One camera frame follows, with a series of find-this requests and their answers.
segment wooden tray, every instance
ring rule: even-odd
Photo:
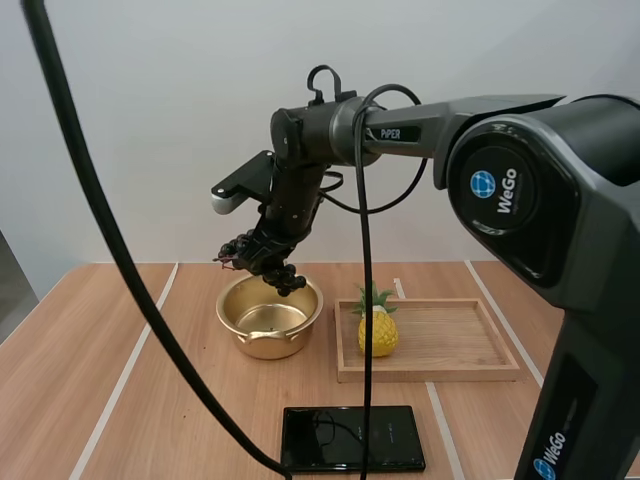
[[[357,300],[336,300],[338,382],[362,382]],[[520,367],[479,299],[389,300],[395,351],[373,359],[374,382],[510,381]]]

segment wooden table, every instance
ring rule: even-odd
[[[238,352],[216,318],[217,295],[236,272],[180,265],[167,285],[173,269],[139,266],[156,300],[170,286],[165,319],[214,395],[269,455],[279,456],[285,406],[362,402],[361,384],[336,382],[331,307],[353,296],[360,265],[299,267],[323,291],[325,309],[309,345],[278,361]],[[407,298],[482,298],[524,371],[518,382],[374,385],[374,404],[409,404],[416,415],[428,467],[402,477],[511,478],[561,312],[496,262],[376,264],[374,278],[380,288],[400,283]],[[112,265],[74,270],[43,299],[0,346],[0,479],[281,478],[216,423],[145,325]]]

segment pineapple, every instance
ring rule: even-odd
[[[365,343],[365,293],[364,288],[360,287],[360,304],[354,310],[362,316],[360,326],[358,328],[358,343],[360,350],[364,353]],[[375,282],[373,282],[373,356],[384,357],[390,355],[398,345],[398,330],[396,324],[389,315],[397,310],[397,308],[387,308],[385,303],[391,290],[384,290],[378,293]]]

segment black robotic arm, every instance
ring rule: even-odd
[[[261,201],[256,229],[220,258],[282,294],[304,285],[284,262],[311,230],[326,169],[354,164],[354,119],[366,108],[363,163],[433,158],[435,186],[465,228],[566,312],[515,479],[622,479],[640,429],[640,106],[610,95],[556,106],[562,98],[386,110],[336,92],[281,109],[274,152],[212,189],[222,213],[242,197]]]

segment blue logo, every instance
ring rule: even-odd
[[[478,170],[471,176],[471,191],[476,197],[489,198],[496,191],[496,180],[489,172]]]
[[[549,465],[544,460],[536,458],[533,461],[533,468],[536,469],[538,475],[540,475],[544,480],[556,480],[556,472],[551,465]]]

